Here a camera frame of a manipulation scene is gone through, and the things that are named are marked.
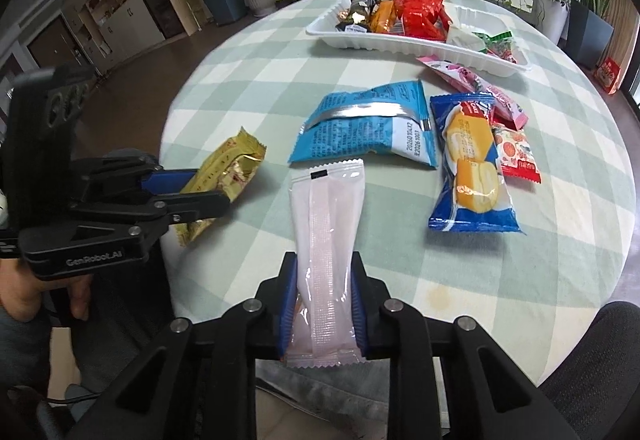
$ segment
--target blue cake package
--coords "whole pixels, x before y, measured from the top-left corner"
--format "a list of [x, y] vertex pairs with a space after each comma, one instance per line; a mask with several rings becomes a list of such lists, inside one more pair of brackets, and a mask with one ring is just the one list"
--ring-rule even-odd
[[430, 112], [420, 80], [326, 95], [305, 121], [289, 162], [394, 153], [436, 166]]
[[444, 187], [430, 229], [452, 232], [519, 232], [490, 126], [490, 94], [431, 97], [443, 146]]

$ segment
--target gold snack wrapper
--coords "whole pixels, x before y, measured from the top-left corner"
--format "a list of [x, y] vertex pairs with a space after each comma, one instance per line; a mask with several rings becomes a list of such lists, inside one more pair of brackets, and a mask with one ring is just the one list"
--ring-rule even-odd
[[[219, 189], [224, 191], [233, 203], [254, 177], [266, 152], [267, 147], [241, 127], [236, 136], [227, 138], [204, 160], [198, 172], [180, 193], [199, 193]], [[214, 219], [199, 219], [192, 223], [174, 225], [180, 244], [188, 245], [211, 225]]]

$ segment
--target pink snack bag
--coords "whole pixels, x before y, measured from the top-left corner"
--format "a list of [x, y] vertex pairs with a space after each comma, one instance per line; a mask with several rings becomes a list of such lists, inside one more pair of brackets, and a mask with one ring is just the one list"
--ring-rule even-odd
[[419, 57], [418, 60], [461, 93], [491, 93], [495, 98], [494, 115], [502, 119], [508, 127], [519, 131], [529, 120], [522, 108], [511, 97], [473, 71], [459, 64], [439, 60], [435, 55]]

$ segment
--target white package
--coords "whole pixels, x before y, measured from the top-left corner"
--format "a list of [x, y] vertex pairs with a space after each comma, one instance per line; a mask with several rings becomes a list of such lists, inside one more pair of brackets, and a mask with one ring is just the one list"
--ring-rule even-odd
[[351, 254], [364, 201], [362, 160], [295, 172], [290, 202], [298, 255], [298, 300], [289, 366], [360, 362], [351, 319]]
[[446, 10], [451, 19], [449, 32], [447, 33], [447, 44], [467, 48], [475, 52], [481, 52], [486, 49], [486, 44], [468, 28], [463, 28], [458, 17], [458, 11], [455, 9]]

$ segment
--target red snack bag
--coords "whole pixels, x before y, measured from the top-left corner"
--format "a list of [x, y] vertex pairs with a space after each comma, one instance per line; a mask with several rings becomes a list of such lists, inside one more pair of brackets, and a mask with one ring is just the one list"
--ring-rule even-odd
[[491, 124], [502, 174], [541, 183], [540, 171], [524, 131], [514, 131], [494, 120]]
[[617, 65], [611, 57], [607, 57], [595, 73], [593, 73], [593, 76], [602, 85], [604, 91], [612, 94], [619, 74], [620, 66]]
[[447, 40], [450, 19], [443, 12], [444, 0], [394, 0], [396, 13], [402, 19], [404, 34], [431, 41]]

